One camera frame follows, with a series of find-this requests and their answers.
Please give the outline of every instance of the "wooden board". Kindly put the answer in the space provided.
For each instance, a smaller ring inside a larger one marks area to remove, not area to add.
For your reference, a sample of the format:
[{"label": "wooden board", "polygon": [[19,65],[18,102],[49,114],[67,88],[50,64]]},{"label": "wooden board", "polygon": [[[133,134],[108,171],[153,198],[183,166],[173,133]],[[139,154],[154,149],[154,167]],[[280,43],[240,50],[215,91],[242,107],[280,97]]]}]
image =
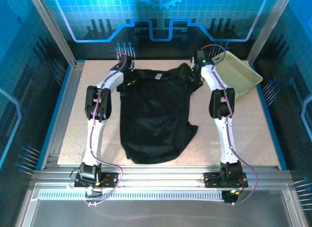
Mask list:
[{"label": "wooden board", "polygon": [[[185,61],[136,61],[136,68],[169,70]],[[87,119],[84,114],[86,89],[101,82],[116,61],[86,61],[58,160],[61,165],[79,165],[87,142]],[[191,96],[191,124],[198,125],[196,136],[183,153],[165,165],[219,165],[220,141],[208,106],[211,90],[205,83]],[[112,115],[107,121],[101,155],[104,161],[132,165],[125,156],[119,135],[119,93],[112,93]],[[278,165],[274,145],[256,88],[235,102],[233,134],[238,154],[251,165]]]}]

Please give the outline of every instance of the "fabric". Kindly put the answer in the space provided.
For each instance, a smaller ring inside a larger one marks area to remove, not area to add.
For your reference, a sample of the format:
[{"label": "fabric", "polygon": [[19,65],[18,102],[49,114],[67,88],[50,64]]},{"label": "fabric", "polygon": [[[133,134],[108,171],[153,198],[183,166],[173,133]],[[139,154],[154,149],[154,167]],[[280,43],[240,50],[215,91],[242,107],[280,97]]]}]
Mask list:
[{"label": "fabric", "polygon": [[136,69],[119,86],[120,139],[128,159],[157,164],[177,158],[198,126],[188,121],[191,94],[202,83],[191,80],[183,63],[167,72]]}]

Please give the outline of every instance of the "wire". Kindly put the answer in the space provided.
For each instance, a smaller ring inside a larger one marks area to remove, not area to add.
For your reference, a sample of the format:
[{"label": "wire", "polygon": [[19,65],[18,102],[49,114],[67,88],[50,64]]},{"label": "wire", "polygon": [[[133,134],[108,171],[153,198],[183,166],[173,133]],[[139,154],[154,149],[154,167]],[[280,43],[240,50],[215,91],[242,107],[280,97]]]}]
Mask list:
[{"label": "wire", "polygon": [[96,198],[96,197],[99,197],[99,196],[102,196],[103,194],[102,193],[100,193],[100,194],[98,194],[98,195],[94,195],[94,196],[91,196],[91,197],[87,197],[87,199],[92,199],[92,198]]},{"label": "wire", "polygon": [[119,168],[119,169],[120,169],[120,178],[118,179],[118,181],[117,181],[115,187],[111,190],[111,192],[109,192],[109,194],[108,194],[104,199],[102,199],[101,201],[99,201],[99,202],[97,202],[97,203],[94,202],[94,203],[92,204],[91,202],[87,202],[87,201],[85,200],[85,202],[86,202],[88,205],[90,205],[90,206],[96,206],[96,205],[98,205],[98,204],[103,203],[105,200],[107,200],[107,199],[112,195],[112,193],[116,190],[116,188],[118,187],[118,185],[119,185],[119,183],[120,183],[120,181],[121,181],[121,179],[122,179],[122,176],[123,176],[123,170],[122,170],[122,168],[121,168],[120,166],[114,165],[114,164],[111,164],[111,163],[108,163],[108,162],[104,162],[104,161],[98,159],[98,158],[93,154],[93,150],[92,150],[92,135],[93,135],[94,126],[95,126],[95,124],[96,124],[96,112],[97,112],[97,109],[98,109],[98,105],[99,105],[99,101],[100,101],[100,98],[101,98],[101,93],[102,93],[103,87],[105,86],[106,82],[107,82],[111,77],[113,77],[115,74],[119,73],[119,72],[125,67],[126,62],[127,62],[127,57],[126,57],[125,53],[122,52],[122,51],[118,52],[118,53],[117,53],[117,59],[118,59],[119,54],[124,55],[124,57],[125,57],[125,60],[124,60],[124,62],[123,62],[123,64],[122,64],[122,66],[120,67],[120,69],[118,69],[117,71],[115,71],[114,73],[112,73],[112,74],[110,74],[108,77],[106,77],[105,80],[103,81],[103,83],[102,83],[100,89],[98,90],[97,103],[96,103],[96,106],[95,106],[95,108],[94,108],[93,115],[92,115],[93,126],[92,126],[92,128],[91,128],[91,133],[90,133],[90,151],[91,151],[91,155],[93,156],[93,158],[94,158],[96,161],[98,161],[99,163],[104,164],[104,165],[108,165],[108,166],[112,166],[112,167]]},{"label": "wire", "polygon": [[241,185],[242,185],[242,188],[243,188],[242,192],[243,192],[243,191],[244,191],[244,188],[245,188],[245,186],[244,186],[245,182],[244,182],[244,181],[242,182],[241,180],[238,180],[238,181],[239,181],[239,183],[241,183]]},{"label": "wire", "polygon": [[[205,180],[204,180],[204,179],[201,179],[203,176],[204,176],[204,175],[202,175],[202,176],[199,178],[199,181],[200,181],[201,183],[205,183]],[[208,177],[208,176],[206,176],[206,177],[209,178],[209,179],[217,179],[217,178],[221,177],[221,175],[219,175],[219,176],[217,176],[217,177]]]},{"label": "wire", "polygon": [[73,171],[72,171],[72,172],[70,173],[70,175],[69,175],[70,179],[74,180],[74,179],[72,178],[72,175],[73,175],[73,173],[74,173],[75,171],[77,171],[77,170],[79,170],[79,168],[73,169]]},{"label": "wire", "polygon": [[232,117],[233,111],[232,111],[232,108],[231,108],[231,105],[230,105],[230,101],[229,101],[228,95],[227,95],[227,93],[226,93],[226,88],[222,85],[221,81],[219,80],[219,78],[217,77],[217,75],[215,74],[215,71],[214,71],[214,67],[215,67],[218,63],[222,62],[222,61],[225,59],[225,57],[226,57],[226,50],[225,50],[221,45],[218,45],[218,44],[209,44],[209,45],[206,45],[206,46],[202,47],[201,50],[204,49],[204,48],[206,48],[206,47],[210,47],[210,46],[217,46],[217,47],[220,47],[220,48],[223,50],[223,52],[224,52],[223,57],[213,64],[213,66],[212,66],[212,68],[211,68],[211,71],[212,71],[212,74],[214,75],[214,77],[216,78],[216,80],[218,81],[220,87],[223,88],[224,97],[225,97],[227,106],[228,106],[228,108],[229,108],[229,110],[230,110],[230,114],[229,114],[229,115],[226,117],[226,119],[225,119],[225,125],[226,125],[226,131],[227,131],[227,136],[228,136],[228,142],[229,142],[230,150],[232,151],[232,153],[233,153],[241,162],[243,162],[246,166],[248,166],[248,167],[253,171],[253,173],[254,173],[254,175],[255,175],[255,183],[254,183],[254,186],[253,186],[252,191],[250,192],[250,194],[249,194],[246,198],[244,198],[243,200],[239,201],[238,203],[235,203],[235,204],[237,205],[237,204],[241,204],[241,203],[243,203],[244,201],[248,200],[248,199],[252,196],[252,194],[255,192],[255,189],[256,189],[256,187],[257,187],[257,185],[258,185],[258,176],[257,176],[257,173],[256,173],[255,169],[254,169],[251,165],[249,165],[247,162],[245,162],[245,161],[234,151],[234,149],[233,149],[232,142],[231,142],[231,139],[230,139],[229,124],[228,124],[228,118]]}]

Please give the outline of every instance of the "white basket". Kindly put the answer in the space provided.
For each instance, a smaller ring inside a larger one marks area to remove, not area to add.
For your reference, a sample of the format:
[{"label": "white basket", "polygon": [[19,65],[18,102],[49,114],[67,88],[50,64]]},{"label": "white basket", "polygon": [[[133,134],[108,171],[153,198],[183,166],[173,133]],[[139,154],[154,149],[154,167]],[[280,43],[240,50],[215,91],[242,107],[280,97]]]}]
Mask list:
[{"label": "white basket", "polygon": [[[213,57],[216,63],[224,56],[224,53]],[[252,68],[244,64],[238,57],[231,52],[226,52],[225,59],[215,66],[223,82],[235,90],[235,99],[246,94],[255,85],[259,84],[263,78]]]}]

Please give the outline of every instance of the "black mounting plate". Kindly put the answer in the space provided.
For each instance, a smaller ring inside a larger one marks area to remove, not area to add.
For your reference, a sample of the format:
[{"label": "black mounting plate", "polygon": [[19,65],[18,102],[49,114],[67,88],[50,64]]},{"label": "black mounting plate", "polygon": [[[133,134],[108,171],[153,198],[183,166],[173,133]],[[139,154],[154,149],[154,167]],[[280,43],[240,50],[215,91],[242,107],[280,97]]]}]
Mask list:
[{"label": "black mounting plate", "polygon": [[114,188],[118,182],[118,173],[117,172],[102,172],[100,185],[96,186],[95,182],[86,181],[81,179],[79,173],[76,175],[74,187],[112,187]]},{"label": "black mounting plate", "polygon": [[204,183],[205,188],[241,188],[242,184],[239,181],[244,181],[244,188],[248,187],[248,181],[246,173],[242,173],[239,179],[231,179],[222,182],[219,172],[205,172],[204,173]]}]

